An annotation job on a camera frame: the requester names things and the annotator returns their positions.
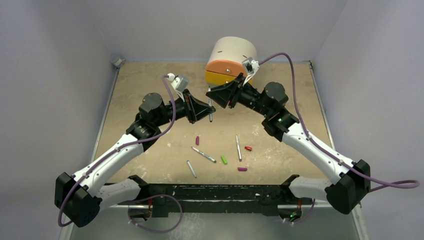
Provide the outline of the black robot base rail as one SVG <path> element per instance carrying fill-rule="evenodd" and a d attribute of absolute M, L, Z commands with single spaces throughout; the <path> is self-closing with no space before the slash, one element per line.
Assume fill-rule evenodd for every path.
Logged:
<path fill-rule="evenodd" d="M 267 217 L 300 216 L 312 199 L 297 198 L 282 184 L 185 184 L 147 183 L 131 176 L 140 192 L 131 205 L 150 205 L 153 217 L 170 213 L 262 214 Z"/>

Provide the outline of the grey marker pen green tip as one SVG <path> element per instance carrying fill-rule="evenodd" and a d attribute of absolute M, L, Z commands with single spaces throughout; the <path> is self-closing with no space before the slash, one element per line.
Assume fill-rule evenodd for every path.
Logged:
<path fill-rule="evenodd" d="M 208 160 L 210 160 L 211 162 L 213 162 L 213 163 L 216 163 L 217 161 L 214 159 L 214 158 L 212 158 L 211 156 L 209 156 L 209 155 L 207 155 L 207 154 L 205 154 L 204 152 L 202 152 L 202 151 L 200 151 L 199 149 L 197 149 L 197 148 L 195 148 L 195 147 L 191 147 L 196 153 L 198 153 L 198 154 L 200 154 L 201 156 L 203 156 L 204 158 L 206 158 L 206 159 L 208 159 Z"/>

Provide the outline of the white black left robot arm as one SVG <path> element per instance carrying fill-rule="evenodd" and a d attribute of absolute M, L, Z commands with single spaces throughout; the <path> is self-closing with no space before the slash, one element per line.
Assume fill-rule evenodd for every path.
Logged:
<path fill-rule="evenodd" d="M 194 124 L 215 111 L 213 106 L 193 97 L 188 89 L 168 104 L 156 92 L 145 95 L 134 122 L 117 143 L 88 166 L 73 174 L 63 172 L 56 178 L 54 204 L 59 209 L 58 225 L 86 226 L 110 200 L 111 194 L 101 196 L 101 190 L 116 172 L 153 146 L 176 120 L 187 118 Z"/>

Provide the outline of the green pen cap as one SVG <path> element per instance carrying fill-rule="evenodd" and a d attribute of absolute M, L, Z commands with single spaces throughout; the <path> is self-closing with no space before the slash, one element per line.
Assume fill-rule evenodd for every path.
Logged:
<path fill-rule="evenodd" d="M 223 155 L 221 155 L 221 156 L 220 156 L 220 159 L 221 159 L 221 161 L 222 161 L 222 163 L 223 163 L 224 165 L 227 165 L 227 164 L 228 164 L 228 162 L 227 162 L 226 158 L 225 158 Z"/>

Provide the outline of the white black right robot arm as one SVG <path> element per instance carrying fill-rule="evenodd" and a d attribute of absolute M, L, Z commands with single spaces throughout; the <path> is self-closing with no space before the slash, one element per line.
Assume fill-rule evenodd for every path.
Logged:
<path fill-rule="evenodd" d="M 292 175 L 282 184 L 282 200 L 288 204 L 299 198 L 326 201 L 338 212 L 349 214 L 370 192 L 370 181 L 360 176 L 370 176 L 369 164 L 342 156 L 304 130 L 300 120 L 285 107 L 289 97 L 281 83 L 269 82 L 259 92 L 251 84 L 244 84 L 244 79 L 239 74 L 233 81 L 211 88 L 206 96 L 222 108 L 241 104 L 261 114 L 268 135 L 302 154 L 326 177 Z"/>

